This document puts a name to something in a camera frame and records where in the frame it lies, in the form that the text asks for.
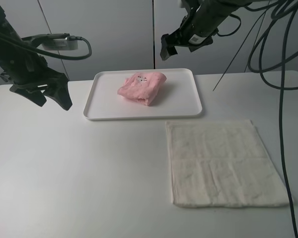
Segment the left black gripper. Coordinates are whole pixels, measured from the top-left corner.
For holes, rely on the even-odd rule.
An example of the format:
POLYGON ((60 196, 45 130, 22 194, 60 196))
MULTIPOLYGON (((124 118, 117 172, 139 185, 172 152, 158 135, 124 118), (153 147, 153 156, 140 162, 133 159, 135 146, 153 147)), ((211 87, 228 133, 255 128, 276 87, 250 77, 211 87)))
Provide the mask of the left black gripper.
POLYGON ((68 111, 73 103, 68 90, 68 78, 47 66, 46 60, 35 53, 1 53, 0 78, 13 84, 10 92, 18 94, 42 107, 46 97, 68 111), (44 92, 40 86, 46 85, 44 92))

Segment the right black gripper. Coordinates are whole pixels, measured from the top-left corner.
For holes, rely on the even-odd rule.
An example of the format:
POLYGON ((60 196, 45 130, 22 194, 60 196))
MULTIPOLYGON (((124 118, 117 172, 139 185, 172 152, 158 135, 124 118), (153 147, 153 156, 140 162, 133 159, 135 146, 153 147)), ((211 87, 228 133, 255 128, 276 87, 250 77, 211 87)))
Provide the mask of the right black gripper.
POLYGON ((161 37, 160 58, 167 60, 177 54, 176 47, 187 47, 191 52, 212 43, 217 27, 235 11, 233 0, 181 0, 187 11, 180 27, 161 37))

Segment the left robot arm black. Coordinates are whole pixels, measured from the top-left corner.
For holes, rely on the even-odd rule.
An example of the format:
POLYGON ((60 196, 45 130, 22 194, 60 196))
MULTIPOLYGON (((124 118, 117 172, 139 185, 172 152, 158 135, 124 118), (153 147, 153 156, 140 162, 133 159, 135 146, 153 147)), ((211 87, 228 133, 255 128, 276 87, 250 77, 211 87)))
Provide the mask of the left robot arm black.
POLYGON ((69 110, 73 104, 66 75, 49 68, 43 56, 13 45, 3 40, 3 36, 24 43, 0 6, 0 67, 3 69, 0 78, 12 84, 9 90, 40 107, 48 97, 69 110))

